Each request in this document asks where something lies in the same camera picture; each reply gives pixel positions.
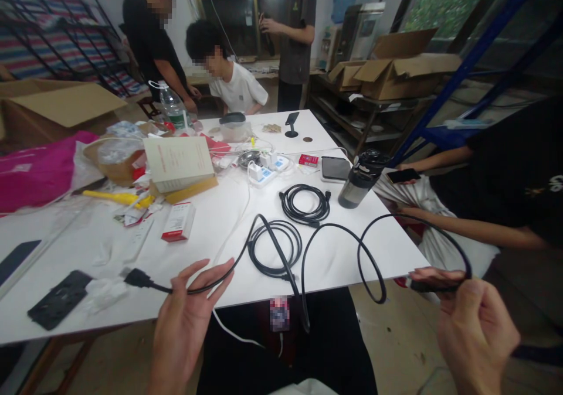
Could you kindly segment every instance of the black cable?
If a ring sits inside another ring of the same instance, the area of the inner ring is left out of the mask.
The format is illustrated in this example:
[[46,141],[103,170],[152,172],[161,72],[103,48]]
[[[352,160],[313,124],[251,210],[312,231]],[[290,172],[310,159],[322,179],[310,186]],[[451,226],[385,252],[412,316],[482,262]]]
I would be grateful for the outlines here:
[[[311,242],[313,241],[313,239],[315,238],[315,236],[317,235],[317,233],[325,227],[336,227],[336,228],[340,228],[341,230],[346,231],[348,234],[350,234],[351,236],[353,236],[353,238],[358,242],[358,269],[359,269],[359,274],[362,278],[362,282],[364,283],[364,287],[365,289],[368,291],[369,296],[371,297],[371,299],[373,301],[375,301],[377,304],[383,304],[387,298],[387,290],[385,287],[385,282],[383,280],[383,276],[381,275],[381,272],[377,266],[377,263],[375,262],[373,256],[371,255],[371,253],[369,252],[368,247],[364,244],[364,237],[367,234],[368,230],[371,228],[371,226],[373,224],[375,224],[377,221],[386,218],[386,217],[405,217],[405,218],[409,218],[409,219],[414,219],[417,220],[427,226],[429,226],[430,228],[433,228],[435,230],[437,230],[440,234],[442,234],[444,237],[446,237],[446,239],[448,241],[450,241],[454,247],[456,248],[456,250],[459,252],[460,256],[463,259],[463,262],[465,264],[466,267],[466,272],[465,272],[465,278],[464,280],[469,280],[472,278],[473,273],[472,273],[472,268],[471,268],[471,264],[469,263],[469,260],[467,259],[467,256],[465,255],[465,252],[463,251],[463,249],[459,246],[459,244],[456,242],[456,240],[454,240],[449,234],[447,234],[444,230],[442,230],[441,228],[435,226],[434,224],[431,224],[430,222],[417,218],[416,216],[412,216],[412,215],[408,215],[408,214],[403,214],[403,213],[389,213],[389,214],[385,214],[382,215],[380,217],[375,218],[372,222],[369,223],[369,225],[366,227],[366,229],[364,230],[364,232],[362,233],[362,237],[358,237],[356,234],[354,234],[352,231],[350,231],[348,228],[339,225],[339,224],[333,224],[333,223],[328,223],[328,224],[323,224],[323,225],[319,225],[319,227],[315,230],[315,232],[313,233],[313,235],[311,236],[310,240],[307,243],[307,246],[305,247],[305,251],[303,252],[303,262],[301,264],[301,294],[299,294],[299,289],[297,288],[297,284],[295,282],[295,276],[293,275],[293,273],[291,272],[291,267],[293,265],[295,265],[295,263],[297,262],[297,260],[299,259],[299,241],[300,241],[300,237],[298,239],[296,239],[296,241],[298,241],[297,246],[298,246],[298,250],[297,250],[297,256],[295,257],[295,259],[293,258],[293,249],[292,249],[292,254],[290,256],[290,263],[287,261],[286,256],[283,254],[282,248],[280,247],[279,242],[277,241],[277,238],[273,232],[273,229],[279,229],[278,227],[276,227],[276,224],[279,223],[288,223],[286,221],[272,221],[271,223],[269,223],[268,221],[266,221],[266,218],[264,218],[264,216],[262,216],[261,214],[256,215],[256,217],[254,218],[254,221],[252,221],[252,226],[250,227],[250,231],[248,232],[248,236],[246,237],[246,241],[244,246],[242,247],[242,250],[240,251],[240,254],[238,256],[238,258],[236,259],[235,263],[233,264],[233,266],[231,266],[231,268],[225,273],[225,275],[223,275],[221,278],[219,278],[218,280],[216,280],[215,282],[202,287],[202,288],[198,288],[196,290],[188,290],[187,293],[190,294],[199,294],[201,292],[205,292],[207,290],[212,289],[213,287],[215,287],[216,285],[220,284],[227,276],[229,276],[229,274],[233,271],[233,269],[236,267],[236,265],[238,264],[238,262],[240,261],[240,259],[242,258],[246,247],[249,246],[249,243],[252,241],[252,250],[254,250],[255,248],[255,244],[256,244],[256,239],[262,235],[264,232],[268,232],[268,235],[270,236],[270,238],[272,239],[272,242],[274,243],[274,247],[276,248],[276,251],[278,253],[278,255],[280,256],[280,259],[283,263],[283,268],[280,269],[274,269],[274,268],[266,268],[265,266],[261,266],[263,267],[264,270],[270,269],[270,270],[276,270],[276,271],[285,271],[285,277],[286,280],[291,284],[291,288],[293,290],[293,294],[295,295],[296,298],[301,298],[301,322],[303,324],[303,328],[305,329],[305,331],[307,333],[309,333],[310,328],[311,328],[311,324],[309,321],[309,315],[308,315],[308,310],[307,310],[307,300],[306,300],[306,291],[305,291],[305,259],[307,257],[307,251],[309,250],[309,247],[311,246]],[[254,226],[256,225],[256,221],[260,219],[264,225],[260,228],[258,228],[256,231],[254,231]],[[379,285],[381,286],[381,297],[379,299],[376,299],[371,290],[368,287],[368,284],[365,280],[364,277],[364,272],[362,270],[362,266],[361,263],[359,261],[359,255],[360,255],[360,248],[363,248],[366,255],[368,256],[371,264],[374,266],[375,268],[375,272],[377,273],[377,277],[379,279]],[[136,286],[136,287],[149,287],[149,288],[154,288],[156,290],[162,291],[162,292],[166,292],[168,294],[172,293],[172,290],[169,288],[165,288],[162,287],[160,285],[155,284],[150,277],[143,271],[139,270],[139,269],[133,269],[130,270],[128,268],[123,269],[123,271],[121,272],[121,275],[125,277],[125,282],[127,284]],[[415,282],[413,281],[413,283],[411,284],[411,288],[417,292],[441,292],[441,291],[455,291],[457,288],[459,287],[459,285],[454,286],[454,287],[449,287],[449,288],[436,288],[433,287],[429,284],[425,284],[423,282]]]
[[[284,220],[274,220],[269,222],[269,224],[273,230],[281,231],[289,239],[291,244],[291,253],[287,262],[289,267],[292,268],[295,263],[299,261],[301,253],[303,252],[303,241],[301,240],[299,231],[297,231],[297,228],[295,228],[293,224]],[[252,263],[254,263],[254,266],[256,266],[256,269],[258,269],[262,274],[271,278],[279,278],[284,281],[288,281],[289,276],[285,267],[271,268],[265,266],[256,257],[256,243],[258,242],[260,236],[265,232],[267,232],[267,229],[264,225],[254,231],[250,237],[250,241],[248,242],[248,255],[250,256]]]
[[[304,212],[295,207],[293,199],[299,192],[310,191],[318,197],[318,205],[312,212]],[[322,220],[325,220],[330,213],[330,192],[327,191],[323,194],[321,190],[307,184],[296,184],[289,187],[285,192],[280,192],[281,208],[283,213],[294,222],[301,225],[308,225],[313,228],[318,228]]]

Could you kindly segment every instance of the hand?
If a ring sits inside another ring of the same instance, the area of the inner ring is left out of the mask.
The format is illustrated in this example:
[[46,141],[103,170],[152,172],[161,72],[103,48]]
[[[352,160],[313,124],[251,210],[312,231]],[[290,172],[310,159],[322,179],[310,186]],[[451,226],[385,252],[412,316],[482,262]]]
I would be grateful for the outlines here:
[[192,98],[184,99],[184,106],[186,107],[188,112],[194,114],[198,113],[198,107]]
[[201,92],[198,90],[197,87],[188,85],[188,90],[191,92],[191,94],[193,95],[193,97],[195,97],[197,100],[201,99]]
[[282,24],[274,19],[265,19],[264,14],[260,16],[259,26],[262,33],[271,33],[272,35],[279,35],[283,30]]
[[[416,216],[417,218],[420,218],[420,219],[428,221],[428,222],[431,222],[432,216],[434,215],[433,213],[422,210],[419,207],[401,207],[397,210],[397,213],[403,213],[403,214],[409,214],[411,216]],[[404,217],[401,218],[401,221],[404,222],[404,223],[418,223],[414,219],[404,218]]]
[[[221,278],[233,266],[234,259],[201,272],[189,290],[204,287]],[[149,394],[178,394],[192,375],[204,343],[213,307],[233,279],[234,271],[212,290],[188,295],[186,284],[209,259],[193,263],[172,279],[172,294],[158,313],[152,349],[152,368]]]
[[[431,284],[463,279],[464,272],[434,268],[417,270],[411,277]],[[508,357],[520,343],[520,334],[498,291],[481,280],[465,281],[456,294],[442,299],[438,345],[459,394],[499,394]]]

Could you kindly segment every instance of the white book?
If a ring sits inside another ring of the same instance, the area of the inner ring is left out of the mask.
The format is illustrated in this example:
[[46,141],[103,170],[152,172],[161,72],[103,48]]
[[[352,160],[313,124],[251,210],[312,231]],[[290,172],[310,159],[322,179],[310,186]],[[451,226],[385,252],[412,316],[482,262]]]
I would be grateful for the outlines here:
[[143,139],[152,181],[161,193],[183,190],[214,176],[205,137]]

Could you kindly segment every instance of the floor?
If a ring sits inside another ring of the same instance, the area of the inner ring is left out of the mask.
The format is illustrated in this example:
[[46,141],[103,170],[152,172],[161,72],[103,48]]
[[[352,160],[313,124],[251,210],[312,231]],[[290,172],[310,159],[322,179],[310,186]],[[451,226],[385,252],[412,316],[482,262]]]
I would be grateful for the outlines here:
[[[118,113],[123,120],[144,119],[135,104]],[[495,284],[510,292],[510,285],[496,276]],[[374,291],[378,292],[377,283]],[[452,394],[451,375],[436,341],[438,307],[410,290],[387,283],[388,302],[374,304],[362,285],[350,287],[364,342],[368,349],[380,394]],[[529,306],[519,304],[517,324],[530,322]],[[545,324],[530,325],[545,341]],[[145,393],[151,362],[152,321],[140,322],[104,335],[96,340],[69,395]],[[534,340],[534,335],[526,336]],[[77,347],[65,351],[52,367],[37,393],[52,391],[68,368]],[[187,394],[195,394],[199,372],[190,381]],[[563,370],[511,359],[504,378],[503,394],[561,394]]]

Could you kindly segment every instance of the black tumbler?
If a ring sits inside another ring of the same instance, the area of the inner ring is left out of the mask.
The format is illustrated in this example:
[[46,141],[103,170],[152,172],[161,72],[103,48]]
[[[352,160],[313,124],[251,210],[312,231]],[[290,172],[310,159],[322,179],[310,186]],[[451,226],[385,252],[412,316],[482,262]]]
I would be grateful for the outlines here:
[[355,209],[379,179],[390,157],[375,149],[368,149],[356,158],[346,184],[338,196],[340,206]]

